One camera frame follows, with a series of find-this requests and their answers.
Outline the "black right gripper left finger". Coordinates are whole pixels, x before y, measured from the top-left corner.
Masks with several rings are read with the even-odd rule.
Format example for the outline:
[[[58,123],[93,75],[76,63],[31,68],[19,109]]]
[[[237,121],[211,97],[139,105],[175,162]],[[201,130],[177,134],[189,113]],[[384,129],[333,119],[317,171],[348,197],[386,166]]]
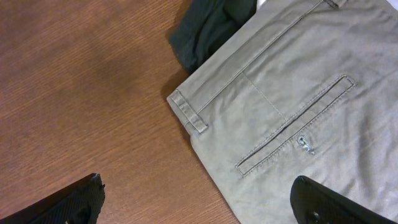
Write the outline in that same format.
[[[104,200],[101,176],[92,173],[2,218],[1,224],[96,224]]]

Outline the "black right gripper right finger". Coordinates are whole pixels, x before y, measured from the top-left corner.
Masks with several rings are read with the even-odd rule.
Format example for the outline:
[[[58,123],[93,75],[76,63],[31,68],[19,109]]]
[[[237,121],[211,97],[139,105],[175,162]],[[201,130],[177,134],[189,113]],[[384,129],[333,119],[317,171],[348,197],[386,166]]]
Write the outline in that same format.
[[[290,205],[299,224],[397,224],[304,175],[293,182]]]

